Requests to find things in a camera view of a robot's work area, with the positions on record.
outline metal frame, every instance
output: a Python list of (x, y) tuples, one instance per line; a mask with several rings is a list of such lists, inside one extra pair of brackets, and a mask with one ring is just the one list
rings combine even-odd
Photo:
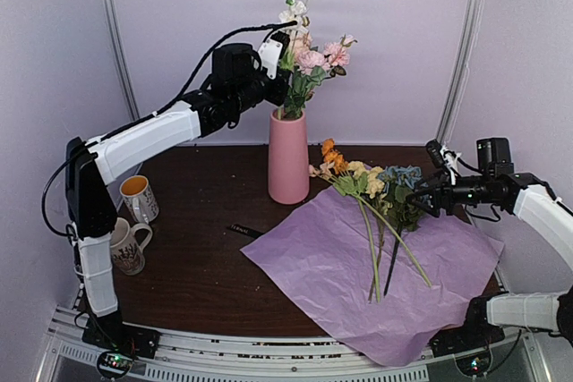
[[(47, 332), (46, 352), (36, 382), (52, 382), (59, 357), (94, 365), (99, 348), (81, 341), (85, 316), (74, 325), (77, 310), (58, 307)], [(361, 353), (330, 337), (232, 337), (158, 329), (161, 333), (154, 360), (138, 359), (130, 375), (151, 381), (296, 382), (429, 381), (427, 366), (485, 351), (478, 348), (434, 358), (429, 346), (419, 359), (401, 369), (383, 368)], [(506, 328), (501, 344), (515, 342), (518, 330)], [(535, 337), (522, 336), (537, 382), (551, 382)]]
[(454, 72), (449, 84), (448, 98), (441, 115), (440, 126), (436, 139), (442, 144), (448, 144), (451, 133), (458, 116), (459, 104), (467, 82), (467, 63), (469, 61), (472, 46), (477, 37), (483, 0), (467, 0), (466, 18), (462, 29), (462, 38), (459, 42), (458, 57), (454, 66)]
[(117, 15), (115, 13), (114, 0), (103, 0), (103, 3), (106, 10), (107, 28), (109, 30), (112, 48), (114, 49), (117, 75), (119, 76), (119, 80), (122, 86), (125, 104), (127, 105), (129, 116), (132, 121), (135, 121), (138, 120), (141, 115), (139, 108), (137, 107), (137, 102), (135, 101), (132, 81), (129, 77), (127, 62), (125, 61), (124, 47), (119, 34), (119, 25), (117, 23)]

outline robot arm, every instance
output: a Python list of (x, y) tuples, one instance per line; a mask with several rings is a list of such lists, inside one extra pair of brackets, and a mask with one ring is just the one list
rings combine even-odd
[[(273, 31), (287, 24), (276, 25)], [(75, 138), (68, 143), (65, 190), (75, 233), (76, 272), (85, 285), (94, 317), (84, 332), (85, 342), (110, 348), (111, 340), (120, 350), (124, 344), (129, 348), (136, 344), (138, 355), (144, 355), (140, 344), (157, 344), (155, 337), (139, 339), (141, 333), (125, 333), (129, 327), (123, 325), (115, 296), (109, 252), (117, 212), (107, 186), (134, 166), (180, 143), (205, 137), (225, 125), (234, 128), (242, 112), (263, 100), (282, 105), (290, 72), (280, 70), (278, 62), (288, 43), (288, 35), (278, 32), (257, 52), (249, 44), (224, 45), (213, 51), (212, 74), (200, 89), (105, 136), (87, 141)]]
[[(490, 204), (531, 225), (573, 270), (573, 213), (555, 196), (548, 183), (532, 174), (515, 174), (509, 142), (503, 138), (477, 141), (479, 175), (458, 173), (459, 154), (439, 142), (426, 149), (440, 172), (416, 185), (408, 201), (439, 216), (452, 215), (457, 204)], [(560, 333), (573, 341), (573, 288), (551, 294), (503, 294), (479, 297), (469, 306), (466, 321), (494, 326), (537, 328)]]

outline mug handle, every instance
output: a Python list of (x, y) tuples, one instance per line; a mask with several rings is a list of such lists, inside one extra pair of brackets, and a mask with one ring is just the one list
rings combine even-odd
[(153, 230), (151, 230), (151, 227), (149, 227), (147, 224), (144, 224), (144, 223), (136, 224), (131, 229), (131, 233), (133, 234), (133, 237), (135, 237), (135, 234), (137, 232), (139, 232), (140, 230), (147, 230), (147, 236), (145, 236), (145, 239), (143, 239), (143, 242), (141, 243), (141, 245), (139, 245), (141, 252), (143, 252), (145, 247), (147, 245), (149, 245), (151, 242), (151, 237), (153, 237)]
[(135, 220), (137, 222), (145, 224), (149, 223), (150, 219), (146, 214), (143, 213), (143, 210), (141, 209), (141, 201), (139, 197), (133, 198), (132, 208), (133, 208), (133, 214), (135, 215)]

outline metal pole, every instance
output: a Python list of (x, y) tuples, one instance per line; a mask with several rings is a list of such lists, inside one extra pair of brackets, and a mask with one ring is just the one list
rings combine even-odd
[(475, 42), (477, 24), (482, 10), (483, 0), (467, 0), (466, 18), (459, 42), (458, 57), (454, 66), (451, 82), (449, 84), (448, 98), (441, 116), (440, 126), (436, 139), (447, 144), (458, 115), (458, 108), (466, 83), (467, 63), (472, 45)]
[(115, 67), (117, 75), (122, 86), (124, 93), (125, 104), (132, 121), (138, 120), (140, 116), (137, 102), (133, 94), (132, 82), (127, 70), (127, 62), (125, 61), (124, 48), (119, 34), (119, 26), (117, 24), (117, 16), (115, 14), (114, 0), (103, 0), (104, 8), (106, 10), (107, 28), (109, 30), (109, 37), (111, 38), (112, 48), (114, 49)]

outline blue flower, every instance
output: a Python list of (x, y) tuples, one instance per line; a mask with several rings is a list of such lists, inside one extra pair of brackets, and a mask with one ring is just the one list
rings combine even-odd
[(384, 169), (384, 172), (378, 175), (378, 179), (386, 183), (384, 192), (388, 192), (390, 182), (405, 185), (410, 190), (413, 190), (415, 184), (422, 179), (422, 169), (418, 166), (388, 166)]

